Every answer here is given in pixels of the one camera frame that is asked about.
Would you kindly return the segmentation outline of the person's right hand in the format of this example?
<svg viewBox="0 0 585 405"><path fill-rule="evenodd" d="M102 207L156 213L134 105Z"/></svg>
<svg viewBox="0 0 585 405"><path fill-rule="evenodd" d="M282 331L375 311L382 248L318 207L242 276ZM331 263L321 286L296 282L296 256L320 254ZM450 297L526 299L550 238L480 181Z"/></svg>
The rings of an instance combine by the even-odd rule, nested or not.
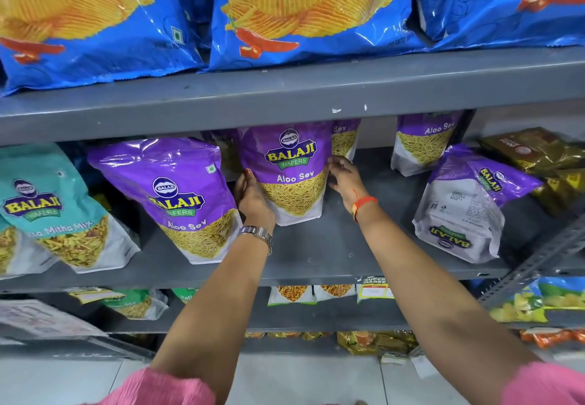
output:
<svg viewBox="0 0 585 405"><path fill-rule="evenodd" d="M357 190L361 195L369 195L357 167L345 157L331 156L328 159L327 170L328 174L330 172L342 173L342 190L334 191L341 196L343 205L351 213L352 204L355 201L355 195L352 190Z"/></svg>

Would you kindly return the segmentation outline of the person's left hand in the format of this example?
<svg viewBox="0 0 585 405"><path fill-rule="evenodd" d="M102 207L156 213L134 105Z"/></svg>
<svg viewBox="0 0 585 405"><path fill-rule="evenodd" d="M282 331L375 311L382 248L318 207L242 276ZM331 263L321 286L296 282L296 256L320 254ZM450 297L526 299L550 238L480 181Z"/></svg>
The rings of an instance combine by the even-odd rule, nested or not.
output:
<svg viewBox="0 0 585 405"><path fill-rule="evenodd" d="M235 183L233 197L238 210L243 215L245 225L261 226L270 234L275 227L275 214L268 205L262 187L257 182L257 191L252 194L244 194L244 175L240 175Z"/></svg>

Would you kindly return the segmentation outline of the purple snack packet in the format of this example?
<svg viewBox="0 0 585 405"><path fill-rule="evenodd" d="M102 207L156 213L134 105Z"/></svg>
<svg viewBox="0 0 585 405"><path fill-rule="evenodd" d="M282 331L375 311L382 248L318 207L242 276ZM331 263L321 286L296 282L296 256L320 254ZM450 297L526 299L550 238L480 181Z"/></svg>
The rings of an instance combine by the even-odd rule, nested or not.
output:
<svg viewBox="0 0 585 405"><path fill-rule="evenodd" d="M399 115L391 169L410 177L433 168L462 114L463 110Z"/></svg>
<svg viewBox="0 0 585 405"><path fill-rule="evenodd" d="M278 226L322 215L333 121L236 128L233 142L251 169Z"/></svg>
<svg viewBox="0 0 585 405"><path fill-rule="evenodd" d="M227 182L236 181L243 167L233 142L236 129L202 130L202 139L216 145L221 151L221 171Z"/></svg>
<svg viewBox="0 0 585 405"><path fill-rule="evenodd" d="M332 155L352 162L355 156L361 119L335 120L332 127Z"/></svg>
<svg viewBox="0 0 585 405"><path fill-rule="evenodd" d="M192 265L221 262L237 238L243 224L218 146L192 137L126 140L93 147L87 159Z"/></svg>
<svg viewBox="0 0 585 405"><path fill-rule="evenodd" d="M543 185L463 143L451 145L428 179L412 221L415 235L472 264L498 259L505 225L501 208Z"/></svg>

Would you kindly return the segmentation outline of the person's left forearm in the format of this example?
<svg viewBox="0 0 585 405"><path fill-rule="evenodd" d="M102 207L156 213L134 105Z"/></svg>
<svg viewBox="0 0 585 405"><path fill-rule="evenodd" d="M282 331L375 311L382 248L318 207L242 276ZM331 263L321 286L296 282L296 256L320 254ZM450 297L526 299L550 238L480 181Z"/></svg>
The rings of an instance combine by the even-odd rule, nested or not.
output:
<svg viewBox="0 0 585 405"><path fill-rule="evenodd" d="M179 313L150 367L173 378L201 380L225 405L250 320L267 243L244 233Z"/></svg>

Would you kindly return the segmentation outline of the silver wristwatch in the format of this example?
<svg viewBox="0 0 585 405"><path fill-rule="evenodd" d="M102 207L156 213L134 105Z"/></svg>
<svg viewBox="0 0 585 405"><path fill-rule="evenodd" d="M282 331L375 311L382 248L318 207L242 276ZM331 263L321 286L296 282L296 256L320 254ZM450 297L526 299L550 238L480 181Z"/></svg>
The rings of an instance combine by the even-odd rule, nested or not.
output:
<svg viewBox="0 0 585 405"><path fill-rule="evenodd" d="M270 256L273 251L273 237L272 235L263 227L261 226L254 226L254 225L244 225L238 231L238 236L242 236L244 234L252 235L255 238L260 239L263 243L267 245L268 252L267 255Z"/></svg>

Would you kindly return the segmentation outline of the grey metal shelving rack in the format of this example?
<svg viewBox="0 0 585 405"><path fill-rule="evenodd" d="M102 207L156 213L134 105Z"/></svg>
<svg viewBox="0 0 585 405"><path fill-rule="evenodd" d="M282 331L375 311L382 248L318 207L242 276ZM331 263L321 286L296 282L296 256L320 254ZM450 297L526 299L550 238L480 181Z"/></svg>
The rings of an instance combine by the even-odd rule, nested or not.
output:
<svg viewBox="0 0 585 405"><path fill-rule="evenodd" d="M334 118L379 118L411 112L471 109L464 114L460 141L477 109L498 105L562 102L585 98L585 48L509 49L415 54L402 57L256 69L29 91L0 98L0 145L133 135L180 134L188 130L270 125ZM409 223L426 175L409 180L389 169L390 148L358 151L356 162L381 206L412 236ZM458 261L422 243L423 249L458 279L501 278L479 298L497 306L541 276L585 276L585 200L558 219L531 200L506 206L502 258L481 265ZM353 222L342 217L334 195L314 223L275 234L276 248L261 286L359 283L379 268ZM191 266L142 214L143 252L127 267L76 275L58 263L44 274L0 282L0 294L26 293L69 312L81 306L63 289L76 286L162 288L197 286L215 267ZM250 331L347 331L408 329L393 300L350 298L317 305L267 307L269 290L253 304ZM127 320L95 311L91 320L106 336L40 339L0 325L0 336L24 345L0 347L8 354L81 359L129 358L149 361L154 352L117 337L145 333L162 339L183 304L175 298L160 319Z"/></svg>

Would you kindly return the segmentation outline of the shelf price label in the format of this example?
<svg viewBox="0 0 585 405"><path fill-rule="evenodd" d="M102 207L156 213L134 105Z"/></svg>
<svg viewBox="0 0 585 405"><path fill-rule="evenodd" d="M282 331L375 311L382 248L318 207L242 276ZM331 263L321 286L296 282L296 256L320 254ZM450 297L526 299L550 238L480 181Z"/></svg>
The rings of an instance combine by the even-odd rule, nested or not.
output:
<svg viewBox="0 0 585 405"><path fill-rule="evenodd" d="M357 304L364 300L392 299L395 297L385 277L369 276L362 279L362 283L356 284Z"/></svg>

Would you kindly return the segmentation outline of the row of yellow packets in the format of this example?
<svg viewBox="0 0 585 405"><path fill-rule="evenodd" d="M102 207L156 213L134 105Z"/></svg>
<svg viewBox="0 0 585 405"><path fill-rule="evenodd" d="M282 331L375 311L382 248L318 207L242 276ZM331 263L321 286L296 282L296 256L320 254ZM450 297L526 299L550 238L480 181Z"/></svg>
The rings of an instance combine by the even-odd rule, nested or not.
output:
<svg viewBox="0 0 585 405"><path fill-rule="evenodd" d="M332 335L332 332L246 332L246 339L262 339L275 338L275 339L303 339L305 341L315 341L321 337Z"/></svg>

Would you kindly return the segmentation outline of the yellow snack packet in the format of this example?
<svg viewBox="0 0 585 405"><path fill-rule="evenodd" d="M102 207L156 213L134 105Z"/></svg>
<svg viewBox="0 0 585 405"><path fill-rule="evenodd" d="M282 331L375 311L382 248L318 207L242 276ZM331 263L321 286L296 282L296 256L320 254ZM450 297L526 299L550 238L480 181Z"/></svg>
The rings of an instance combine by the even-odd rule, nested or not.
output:
<svg viewBox="0 0 585 405"><path fill-rule="evenodd" d="M76 298L81 304L88 304L108 299L120 299L125 293L100 287L73 287L64 290L69 296Z"/></svg>

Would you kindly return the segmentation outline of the golden brown snack packet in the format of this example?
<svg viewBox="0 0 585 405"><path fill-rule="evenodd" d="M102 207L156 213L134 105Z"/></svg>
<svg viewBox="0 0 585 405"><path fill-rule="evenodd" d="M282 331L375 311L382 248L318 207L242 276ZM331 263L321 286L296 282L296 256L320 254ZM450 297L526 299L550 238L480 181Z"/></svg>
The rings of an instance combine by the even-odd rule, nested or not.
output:
<svg viewBox="0 0 585 405"><path fill-rule="evenodd" d="M541 127L482 137L478 143L492 156L533 175L585 164L585 147Z"/></svg>
<svg viewBox="0 0 585 405"><path fill-rule="evenodd" d="M541 180L543 185L531 195L550 216L560 216L585 195L585 167L554 170Z"/></svg>

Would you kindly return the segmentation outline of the white price tag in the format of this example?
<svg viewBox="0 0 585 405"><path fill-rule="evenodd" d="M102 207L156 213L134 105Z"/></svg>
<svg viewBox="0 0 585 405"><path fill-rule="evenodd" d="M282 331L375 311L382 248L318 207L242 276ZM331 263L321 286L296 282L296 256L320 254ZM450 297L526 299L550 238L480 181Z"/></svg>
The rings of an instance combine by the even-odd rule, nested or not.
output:
<svg viewBox="0 0 585 405"><path fill-rule="evenodd" d="M439 374L438 370L425 354L411 357L411 362L420 379L427 379Z"/></svg>

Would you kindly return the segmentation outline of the pink sleeve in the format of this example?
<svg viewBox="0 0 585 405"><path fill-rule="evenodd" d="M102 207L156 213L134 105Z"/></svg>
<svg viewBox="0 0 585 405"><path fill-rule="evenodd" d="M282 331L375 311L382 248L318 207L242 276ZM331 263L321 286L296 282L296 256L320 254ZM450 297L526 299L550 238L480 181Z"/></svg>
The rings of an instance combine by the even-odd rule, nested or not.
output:
<svg viewBox="0 0 585 405"><path fill-rule="evenodd" d="M500 405L585 405L585 373L532 362L505 385Z"/></svg>
<svg viewBox="0 0 585 405"><path fill-rule="evenodd" d="M215 405L216 395L201 379L179 379L144 368L91 405Z"/></svg>

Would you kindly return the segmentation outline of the white printed carton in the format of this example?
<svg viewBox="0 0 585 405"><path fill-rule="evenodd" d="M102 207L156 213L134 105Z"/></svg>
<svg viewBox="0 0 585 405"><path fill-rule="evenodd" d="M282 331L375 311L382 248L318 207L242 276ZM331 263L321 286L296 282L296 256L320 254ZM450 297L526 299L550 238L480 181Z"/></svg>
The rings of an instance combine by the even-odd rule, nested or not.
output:
<svg viewBox="0 0 585 405"><path fill-rule="evenodd" d="M89 322L37 299L0 300L0 324L41 339L107 336Z"/></svg>

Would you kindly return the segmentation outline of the orange snack packet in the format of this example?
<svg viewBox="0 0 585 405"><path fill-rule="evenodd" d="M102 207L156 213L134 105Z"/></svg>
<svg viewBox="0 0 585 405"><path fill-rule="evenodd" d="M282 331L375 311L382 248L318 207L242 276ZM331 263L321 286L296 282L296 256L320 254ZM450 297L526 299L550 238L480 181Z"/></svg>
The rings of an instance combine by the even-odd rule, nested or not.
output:
<svg viewBox="0 0 585 405"><path fill-rule="evenodd" d="M566 342L585 344L585 329L523 330L519 336L522 341L534 343L542 350Z"/></svg>

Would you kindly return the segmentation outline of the pink right sleeve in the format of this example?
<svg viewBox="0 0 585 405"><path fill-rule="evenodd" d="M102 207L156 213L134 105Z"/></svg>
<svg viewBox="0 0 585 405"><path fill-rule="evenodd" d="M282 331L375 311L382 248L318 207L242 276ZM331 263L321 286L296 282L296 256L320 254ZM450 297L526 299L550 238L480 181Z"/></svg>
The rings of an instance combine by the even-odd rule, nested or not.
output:
<svg viewBox="0 0 585 405"><path fill-rule="evenodd" d="M532 362L505 385L500 405L585 405L585 373Z"/></svg>

